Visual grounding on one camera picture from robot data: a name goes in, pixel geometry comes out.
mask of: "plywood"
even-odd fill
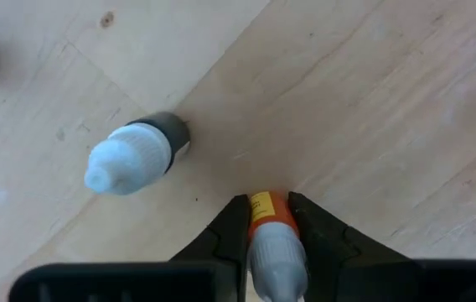
[[[52,246],[100,203],[83,186],[91,148],[133,118],[174,107],[266,4],[0,1],[0,300],[39,263],[109,260]],[[122,251],[116,258],[127,260]]]
[[[34,77],[17,79],[17,102],[0,106],[0,299],[40,263],[167,259],[233,195],[268,188],[301,191],[408,256],[476,258],[475,1],[270,2],[177,106],[189,157],[125,198],[82,188],[86,146],[189,88],[166,101],[170,79],[151,94],[153,80],[140,80],[150,60],[137,43],[122,49],[128,32],[114,29],[139,12],[117,6],[111,36],[94,25],[112,11],[98,3],[35,29],[65,36],[28,60]],[[90,133],[78,129],[87,115]]]

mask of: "white dropper bottle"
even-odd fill
[[[127,195],[162,177],[189,147],[189,130],[176,115],[159,112],[128,123],[89,155],[85,186]]]

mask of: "orange label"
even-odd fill
[[[272,197],[270,192],[261,192],[251,197],[251,219],[255,222],[266,216],[274,216]]]

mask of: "dropper bottle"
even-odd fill
[[[189,141],[186,123],[170,112],[132,121],[91,150],[85,186],[96,193],[131,194],[171,169]]]
[[[297,302],[308,285],[306,256],[287,202],[274,192],[250,198],[248,265],[264,301]]]

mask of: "wooden surface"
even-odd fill
[[[41,263],[167,259],[267,188],[408,256],[476,258],[475,1],[128,3],[0,9],[0,300]],[[177,104],[189,157],[128,197],[83,187],[94,144]]]

